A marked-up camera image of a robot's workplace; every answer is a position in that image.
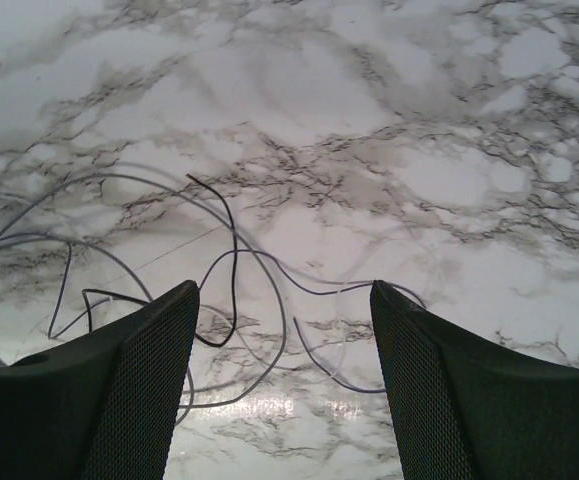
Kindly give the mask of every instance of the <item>black wire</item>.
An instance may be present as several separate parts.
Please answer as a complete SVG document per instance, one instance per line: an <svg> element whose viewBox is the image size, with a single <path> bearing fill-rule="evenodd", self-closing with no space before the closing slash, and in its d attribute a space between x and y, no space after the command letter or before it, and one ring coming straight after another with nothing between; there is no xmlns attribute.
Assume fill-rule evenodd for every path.
<svg viewBox="0 0 579 480"><path fill-rule="evenodd" d="M89 333L93 332L93 313L91 313L91 304L89 303L89 297L87 292L83 289L80 294L85 302L85 311L87 312L87 327L89 328Z"/></svg>
<svg viewBox="0 0 579 480"><path fill-rule="evenodd" d="M71 267L71 261L73 260L73 247L70 243L67 244L69 248L69 255L67 256L67 262L65 264L65 273L62 275L62 282L60 283L60 291L58 292L58 300L56 300L56 307L53 310L53 316L51 317L51 322L49 323L49 330L47 331L47 339L51 339L51 332L53 331L53 326L56 323L56 318L58 318L58 311L60 310L60 305L62 304L62 297L65 294L65 287L67 286L67 277L69 276L69 269Z"/></svg>
<svg viewBox="0 0 579 480"><path fill-rule="evenodd" d="M236 300L236 269L238 266L238 237L235 234L236 222L234 222L233 216L231 215L231 209L229 208L229 204L224 199L224 197L222 195L220 195L220 193L218 193L211 186L201 182L200 180L198 180L197 178L195 178L194 176L192 176L190 174L187 174L187 177L189 179L191 179L192 181L196 182L201 187L209 190L211 193L213 193L216 197L218 197L220 199L220 201L222 202L222 204L225 207L225 210L227 211L227 215L229 216L229 223L231 224L231 235L233 237L233 252L234 252L233 265L231 268L231 308L233 309L233 323L231 324L231 328L229 330L229 333L224 338L224 340L222 340L221 342L212 342L212 341L207 340L206 338L204 338L201 335L196 333L196 338L198 340L200 340L202 343L204 343L205 345L207 345L209 347L214 347L214 348L221 348L221 347L224 347L227 344L227 342L229 342L229 340L231 340L231 337L233 337L233 334L236 332L236 328L238 327L238 305L237 305L238 302Z"/></svg>
<svg viewBox="0 0 579 480"><path fill-rule="evenodd" d="M327 370L327 368L324 365L322 365L318 360L316 360L316 357L313 355L313 353L311 352L311 350L307 346L307 342L306 342L305 338L302 336L302 331L300 330L300 326L298 325L298 320L296 320L296 317L293 317L293 323L296 326L296 332L298 333L298 338L300 339L300 343L302 343L302 346L305 348L307 355L309 355L309 358L314 363L314 365L316 367L318 367L320 370L322 370L323 372L325 372L331 380L336 382L341 387L346 388L347 390L351 390L352 392L356 392L356 393L367 393L367 394L387 393L387 390L385 390L384 388L380 388L377 390L369 390L366 388L354 387L353 385L347 384L346 382L343 382L342 380L338 379L337 375L332 375L331 372L329 370Z"/></svg>
<svg viewBox="0 0 579 480"><path fill-rule="evenodd" d="M185 411L182 415L180 415L180 418L176 420L176 422L173 424L174 428L177 427L178 425L180 425L185 418L187 418L187 416L191 413L191 410L193 410L193 405L189 404L186 407L184 405L178 405L178 408L184 408Z"/></svg>

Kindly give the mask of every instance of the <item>floor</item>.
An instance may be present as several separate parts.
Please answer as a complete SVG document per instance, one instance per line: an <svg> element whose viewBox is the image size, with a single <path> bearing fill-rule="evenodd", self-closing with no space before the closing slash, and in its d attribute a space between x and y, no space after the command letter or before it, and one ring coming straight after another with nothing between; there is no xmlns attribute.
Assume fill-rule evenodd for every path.
<svg viewBox="0 0 579 480"><path fill-rule="evenodd" d="M192 173L299 273L398 282L485 338L579 367L579 0L0 0L0 229L25 202L3 195L102 170L222 208ZM73 185L19 229L48 226L109 249L153 295L200 282L231 248L215 218L130 179ZM66 255L55 242L0 252L7 362L55 344ZM82 311L82 288L141 293L98 252L74 263L58 325ZM278 307L254 259L239 263L239 332L268 359ZM338 309L341 371L379 387L368 290L336 303L272 271L317 355L341 361ZM203 304L229 314L229 276L226 259ZM105 305L96 322L129 309ZM199 323L226 331L206 311ZM293 328L281 366L301 368L194 411L165 478L402 478L386 396L331 382ZM196 343L191 368L211 403L263 367L236 337Z"/></svg>

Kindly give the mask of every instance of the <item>gray wire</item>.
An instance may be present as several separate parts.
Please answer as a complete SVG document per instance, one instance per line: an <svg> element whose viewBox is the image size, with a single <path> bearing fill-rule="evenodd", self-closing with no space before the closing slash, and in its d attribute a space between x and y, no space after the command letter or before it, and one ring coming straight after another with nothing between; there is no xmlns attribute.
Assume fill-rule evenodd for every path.
<svg viewBox="0 0 579 480"><path fill-rule="evenodd" d="M14 240L20 237L34 237L34 236L38 236L41 238L27 238L24 240L15 240L15 241L9 241L9 240ZM51 235L51 234L47 234L47 233L16 233L13 235L9 235L7 237L2 237L0 239L0 242L4 242L4 241L9 241L8 243L4 244L4 245L0 245L0 250L4 250L4 249L8 249L8 248L12 248L18 245L24 245L24 244L28 244L28 243L33 243L33 242L40 242L40 241L44 241L44 240L52 240L52 241L59 241L59 242L63 242L63 243L67 243L69 244L69 242L71 243L77 243L79 245L83 245L85 247L88 248L94 248L98 251L100 251L101 253L103 253L104 255L108 256L111 260L113 260L114 262L118 263L126 272L133 273L132 278L134 278L134 280L136 280L136 282L138 283L138 285L140 286L140 288L144 291L146 289L146 286L144 285L144 283L142 283L142 281L140 280L140 278L135 274L135 272L133 272L133 270L131 269L131 267L129 267L128 265L126 265L124 262L122 262L122 260L120 260L118 257L114 256L113 254L111 254L110 252L106 251L105 249L98 247L97 245L94 245L90 242L87 241L83 241L83 240L77 240L77 239L72 239L72 238L67 238L67 237L59 237L56 235ZM240 249L238 251L239 253L252 253L252 251L247 250L247 249ZM281 265L281 261L278 257L274 256L273 254L266 252L264 250L253 250L253 252L257 253L258 255L267 257L269 259L271 259L278 267L278 269L280 270L280 272L292 283L294 284L297 288L303 290L306 293L309 293L310 295L316 295L316 296L325 296L325 295L335 295L337 293L337 290L329 290L329 291L323 291L323 292L318 292L318 291L314 291L311 290L309 288L304 287L303 285L301 285L298 281L296 281ZM213 271L213 269L218 265L218 263L220 261L222 261L224 258L226 258L229 255L234 254L235 251L234 250L228 250L226 252L224 252L223 254L221 254L220 256L218 256L213 262L212 264L209 266L209 268L207 269L207 272L205 273L199 289L202 290L203 286L205 285L205 283L207 282L207 280L209 279L209 276L211 274L211 272ZM353 286L349 286L344 288L342 291L343 292L349 292L352 290L356 290L359 288L365 288L365 287L369 287L372 285L371 281L357 281L354 282L356 283ZM396 284L396 283L390 283L390 285L392 285L395 288L404 290L407 293L410 293L420 304L423 308L426 308L426 305L424 303L424 301L418 296L418 294L416 294L416 292L409 290L408 288ZM91 309L93 310L94 308L98 307L99 305L102 305L103 303L107 303L109 301L109 299L102 299L96 303L94 303L91 306ZM83 312L80 315L78 315L72 322L70 322L66 327L64 327L60 332L56 333L53 337L51 337L52 339L56 339L59 336L61 336L65 331L67 331L69 328L71 328L78 320L80 320L82 317L84 317L87 314L87 312ZM306 344L306 340L304 339L304 335L302 334L302 331L297 323L297 320L294 318L294 323L296 324L296 332L298 334L299 340L302 344L302 346L305 348L307 355L309 356L310 360L314 363L314 365L316 365L320 370L322 370L324 373L326 373L335 383L337 383L338 385L340 385L341 387L347 389L347 390L351 390L353 392L357 392L357 393L363 393L363 394L376 394L376 393L384 393L385 390L384 389L365 389L365 388L361 388L358 386L355 386L353 384L351 384L350 382L346 381L346 380L341 380L336 378L337 375L331 375L329 370L327 370L326 367L324 367L313 355L313 353L310 351L309 346ZM260 359L259 357L257 357L252 351L249 352L251 355L254 356L254 358L256 358L256 360L258 360L260 363L263 363L264 365L269 365L266 362L264 362L262 359ZM276 364L274 366L274 368L282 368L283 370L289 370L289 371L295 371L296 368L289 368L289 367L278 367L278 365ZM194 391L194 387L193 387L193 380L191 382L189 382L189 390L186 391L186 393L189 393L190 395L190 401L189 404L193 404L193 398L194 398L194 394L198 393L200 391L212 391L212 390L218 390L221 387L220 386L216 386L216 387L204 387L201 389L197 389ZM186 418L186 416L188 415L188 412L190 411L190 409L186 409L185 413L183 414L182 417L180 417L176 423L179 424L180 422L182 422L184 420L184 418Z"/></svg>
<svg viewBox="0 0 579 480"><path fill-rule="evenodd" d="M191 375L191 371L188 372L188 380L189 380L189 388L190 388L190 400L189 400L189 405L181 405L180 408L181 409L185 409L185 412L182 414L182 416L176 421L176 425L178 425L180 422L182 422L184 420L184 418L186 418L186 416L189 414L189 412L191 411L191 409L194 408L213 408L213 407L219 407L219 406L226 406L226 405L231 405L233 403L236 403L240 400L242 400L244 397L246 397L249 393L251 393L255 388L257 388L258 385L260 385L260 383L262 383L262 381L268 376L268 374L273 370L273 368L276 367L277 363L279 362L282 354L284 353L284 350L286 348L286 343L287 343L287 320L286 320L286 314L285 314L285 310L284 310L284 303L282 301L282 297L280 295L280 292L278 290L277 284L274 281L273 277L271 276L270 272L268 271L268 269L266 268L266 266L264 265L264 263L261 261L261 259L259 258L259 255L263 255L266 257L271 258L272 260L274 260L274 262L276 263L277 267L281 270L281 272L298 288L302 289L303 291L306 291L310 294L313 295L332 295L337 293L336 291L331 291L331 292L315 292L313 290L309 290L306 287L303 287L302 285L300 285L298 282L296 282L281 266L281 261L274 257L273 255L261 251L261 250L256 250L254 248L252 248L252 246L247 242L247 240L245 238L243 238L243 236L240 234L240 232L238 232L237 230L233 229L231 227L231 225L229 223L226 222L226 220L224 218L222 218L219 214L217 214L216 212L214 212L213 210L211 210L209 207L206 207L204 205L202 205L199 202L194 201L192 198L187 197L186 195L181 194L180 192L177 192L165 185L159 184L157 182L153 182L153 181L149 181L149 180L145 180L142 178L138 178L138 177L134 177L131 175L123 175L123 174L113 174L113 173L101 173L101 174L94 174L94 175L87 175L84 177L80 177L80 178L75 178L72 179L70 181L64 182L61 185L58 185L57 187L55 187L53 190L51 190L49 193L45 194L44 196L40 197L39 199L36 199L35 201L31 202L31 204L25 208L22 212L20 212L16 217L14 217L13 220L11 220L1 231L0 231L0 241L4 240L3 235L4 233L6 233L7 230L9 230L13 225L15 225L15 223L17 223L21 218L23 218L29 211L31 211L34 207L38 206L41 202L43 202L44 200L46 200L47 198L50 198L51 196L55 195L56 193L60 192L61 190L67 188L68 186L77 183L77 182L82 182L82 181L87 181L87 180L92 180L92 179L97 179L97 178L122 178L122 179L128 179L128 180L134 180L140 183L145 183L148 185L152 185L155 186L157 188L161 188L165 191L167 191L169 194L182 198L185 201L188 201L189 203L201 208L202 210L206 211L207 213L209 213L210 215L212 215L214 218L216 218L218 221L220 221L224 226L226 226L230 231L232 231L232 233L237 236L242 242L243 244L248 247L247 250L238 250L244 253L251 253L254 258L256 259L256 261L258 262L258 264L261 266L261 268L263 269L263 271L265 272L266 276L269 278L271 284L272 284L272 288L274 290L274 293L276 295L276 298L278 300L278 306L279 306L279 310L280 310L280 314L281 314L281 320L282 320L282 325L283 325L283 336L282 336L282 341L281 341L281 346L279 351L277 352L276 356L274 357L274 359L269 363L268 368L265 369L265 371L261 374L261 376L254 381L247 389L245 389L245 391L243 391L240 395L238 395L236 398L231 399L231 400L227 400L227 401L223 401L223 402L217 402L217 403L212 403L212 404L198 404L198 405L194 405L193 404L193 400L194 400L194 396L195 396L195 388L194 388L194 384L193 384L193 378ZM71 239L71 238L66 238L66 237L61 237L61 236L57 236L57 235L51 235L51 234L45 234L45 233L23 233L23 234L16 234L16 237L20 237L20 236L39 236L41 238L37 238L37 239L26 239L24 241L17 241L17 242L11 242L5 246L0 246L0 249L3 248L9 248L15 245L19 245L19 244L23 244L23 243L30 243L33 241L43 241L43 239L48 239L48 240L55 240L55 241L60 241L60 242L64 242L67 244L74 244L74 245L83 245L92 249L95 249L99 252L101 252L102 254L108 256L110 259L112 259L114 262L118 263L140 286L140 288L143 290L143 292L145 293L145 296L149 299L149 301L152 301L152 297L149 294L146 286L142 283L142 281L139 279L139 277L135 274L135 272L128 267L124 262L122 262L122 260L120 260L119 258L115 257L113 254L111 254L110 252L106 251L105 249L98 247L95 244L92 244L90 242L86 242L86 241L82 241L82 240L77 240L77 239ZM206 273L202 284L200 286L200 288L202 288L202 286L204 285L204 283L206 282L211 270L213 270L213 268L216 266L216 264L224 257L226 257L229 254L235 254L236 251L231 250L228 252L225 252L224 254L222 254L218 259L216 259L214 261L214 263L211 265L209 271ZM327 283L327 284L339 284L340 282L328 282L328 281L321 281L321 283ZM356 288L361 288L361 287L366 287L369 286L371 284L371 282L369 281L354 281L354 282L347 282L349 284L353 284L354 286L350 286L346 289L344 289L344 291L350 291L350 290L354 290ZM394 287L399 288L409 294L411 294L419 303L421 303L421 305L424 306L424 302L422 301L422 299L412 290L407 289L406 287L403 287L401 285L397 285L397 284L392 284ZM59 334L62 334L67 328L66 327L64 330L62 330ZM298 334L301 337L301 342L303 343L303 346L305 346L305 349L307 350L307 353L309 354L309 357L311 358L311 360L321 369L323 369L323 371L325 371L325 373L328 373L327 370L321 365L319 364L315 358L313 358L313 356L311 355L311 352L309 351L308 347L306 346L306 343L304 342L304 339L302 338L301 332L299 330L298 327ZM353 385L348 384L347 382L342 382L336 378L333 378L334 381L336 381L336 383L338 383L339 385L341 385L344 388L353 390L353 391L357 391L359 393L382 393L383 390L367 390L367 389L362 389L359 387L355 387Z"/></svg>
<svg viewBox="0 0 579 480"><path fill-rule="evenodd" d="M227 227L236 237L238 237L238 239L249 249L252 251L252 254L254 256L254 258L256 259L256 261L258 262L258 264L260 265L260 267L262 268L263 272L265 273L265 275L267 276L267 278L269 279L269 281L271 282L271 286L274 290L274 294L276 296L276 299L278 300L278 308L280 310L280 317L281 317L281 322L282 322L282 331L283 331L283 335L282 335L282 340L280 343L280 347L278 349L278 352L276 353L276 355L274 356L273 360L269 363L269 367L267 367L263 373L260 375L260 377L258 377L248 388L246 388L240 395L238 395L237 397L235 397L234 399L231 400L226 400L223 402L217 402L217 403L213 403L213 404L202 404L202 405L193 405L190 404L189 405L183 405L181 406L181 408L211 408L211 407L222 407L222 406L226 406L226 405L231 405L234 403L239 402L240 400L242 400L243 398L245 398L247 395L249 395L249 393L251 393L253 390L255 390L258 385L260 385L265 378L269 375L269 373L273 370L273 368L275 367L275 365L279 362L280 358L282 357L286 345L287 345L287 329L288 329L288 324L287 324L287 317L286 317L286 313L285 313L285 309L284 309L284 303L282 302L282 295L280 294L280 291L278 289L277 284L275 283L275 281L273 280L273 276L271 275L271 273L269 272L269 270L267 269L266 265L264 264L264 262L261 260L261 258L258 256L257 253L255 253L253 250L253 247L251 246L251 244L243 237L243 235L237 230L231 227L231 225L229 225L229 223L224 220L220 215L218 215L217 213L215 213L212 209L210 209L209 207L206 207L205 205L202 205L201 203L195 201L193 198L188 197L187 195L184 195L170 187L167 187L166 185L162 185L158 182L154 182L151 180L147 180L144 178L139 178L139 177L135 177L132 175L124 175L124 174L120 174L120 173L97 173L97 174L92 174L92 175L86 175L83 177L77 177L77 178L73 178L71 180L67 180L65 182L63 182L62 184L54 187L53 189L51 189L48 193L42 195L41 197L37 198L36 200L33 200L32 203L30 205L28 205L27 207L23 208L17 215L15 215L13 217L13 219L11 219L9 222L7 222L7 224L0 230L0 238L11 228L13 227L18 221L20 221L27 213L29 213L31 210L33 210L36 206L38 206L40 203L42 203L43 201L45 201L48 198L53 197L54 195L56 195L57 193L65 190L66 188L68 188L70 185L74 185L76 183L80 183L80 182L85 182L88 180L96 180L96 179L105 179L105 178L118 178L118 179L124 179L124 180L133 180L139 183L144 183L146 185L151 185L153 187L156 188L160 188L162 190L164 190L165 192L168 192L170 195L173 195L175 197L181 198L189 203L191 203L192 205L195 205L196 207L204 210L205 212L209 213L211 216L213 216L214 218L216 218L220 223L222 223L225 227Z"/></svg>

